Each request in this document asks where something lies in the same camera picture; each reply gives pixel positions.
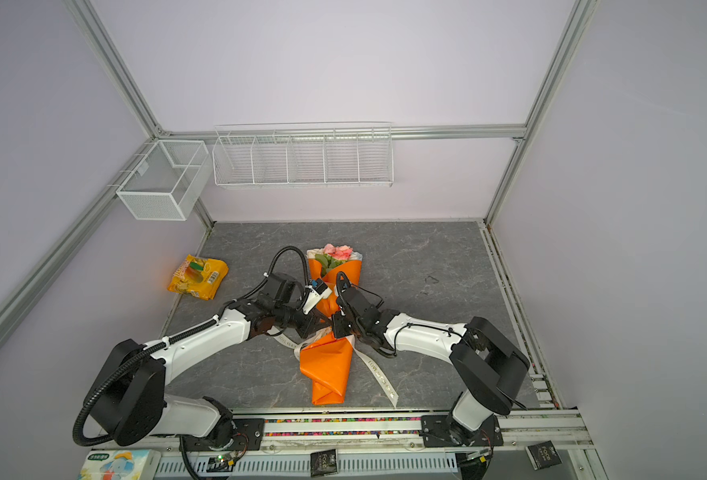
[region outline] orange wrapping paper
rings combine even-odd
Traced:
[[[308,259],[308,266],[310,267],[310,277],[319,278],[321,276],[321,262],[315,258]],[[316,308],[319,309],[327,318],[331,317],[333,313],[340,310],[338,305],[338,296],[335,295],[335,277],[338,272],[344,272],[354,285],[359,284],[359,275],[361,275],[361,260],[349,260],[343,265],[333,268],[327,275],[322,277],[321,280],[327,283],[330,289],[332,289],[332,295],[328,298],[322,299],[316,304]]]
[[[354,347],[348,340],[335,339],[332,333],[301,350],[301,372],[314,381],[311,392],[314,405],[345,401],[353,353]]]

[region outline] white wall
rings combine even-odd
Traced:
[[[392,187],[224,190],[210,184],[202,199],[216,221],[481,218],[514,146],[510,138],[398,140]]]
[[[609,478],[707,478],[707,2],[601,2],[494,230]]]
[[[524,123],[574,0],[95,0],[168,130]],[[209,186],[215,220],[484,216],[511,140],[399,141],[392,189]],[[355,206],[324,211],[319,196]]]
[[[79,474],[88,448],[71,427],[87,389],[116,343],[158,338],[167,283],[202,234],[195,216],[142,222],[116,202],[0,351],[0,480]]]
[[[59,0],[0,0],[0,303],[145,139]]]
[[[523,123],[573,0],[95,0],[168,130]]]
[[[145,140],[59,0],[0,1],[0,303]],[[202,226],[114,210],[0,350],[0,479],[74,478],[110,349],[156,338]]]

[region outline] gray marble tabletop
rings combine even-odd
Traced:
[[[260,282],[273,255],[285,245],[302,251],[347,244],[362,253],[359,284],[381,295],[384,307],[422,320],[467,322],[490,320],[515,344],[512,323],[475,222],[367,222],[215,224],[202,256],[229,266],[217,295],[204,301],[184,296],[168,333],[210,318],[227,300]],[[302,279],[298,256],[282,256],[274,271]],[[287,332],[298,341],[294,332]],[[394,359],[358,346],[386,373],[399,395],[397,407],[452,406],[465,389],[449,363],[414,352]],[[168,392],[191,398],[211,396],[229,408],[311,407],[311,381],[292,350],[259,336],[220,351],[172,381]],[[535,389],[525,380],[518,400],[539,406]],[[391,407],[368,368],[354,356],[342,407]]]

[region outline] wall-mounted basket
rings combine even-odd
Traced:
[[[390,124],[216,127],[214,183],[224,188],[393,183]]]
[[[138,220],[185,220],[212,162],[201,140],[157,140],[116,194]]]

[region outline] white ribbon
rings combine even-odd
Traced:
[[[327,327],[326,329],[319,330],[318,332],[316,332],[316,335],[310,337],[310,339],[302,341],[299,344],[288,339],[287,336],[283,333],[281,335],[276,335],[274,339],[282,345],[286,346],[287,348],[291,348],[294,351],[295,358],[300,361],[301,350],[303,348],[309,346],[311,343],[316,342],[317,340],[320,340],[321,338],[329,334],[331,331],[332,329],[330,329],[329,327]],[[275,335],[276,333],[279,333],[279,330],[275,326],[273,326],[268,331],[268,333],[271,335]],[[399,394],[397,393],[396,389],[394,389],[391,385],[391,382],[388,380],[388,377],[386,377],[386,374],[383,372],[383,370],[380,369],[380,367],[374,360],[357,350],[356,341],[353,335],[347,336],[346,340],[350,342],[357,356],[361,359],[362,362],[364,362],[364,365],[367,366],[369,371],[372,372],[372,376],[375,377],[375,380],[380,385],[380,388],[383,389],[383,392],[386,394],[386,398],[388,398],[388,400],[391,402],[393,408],[396,408],[397,402],[399,401]]]

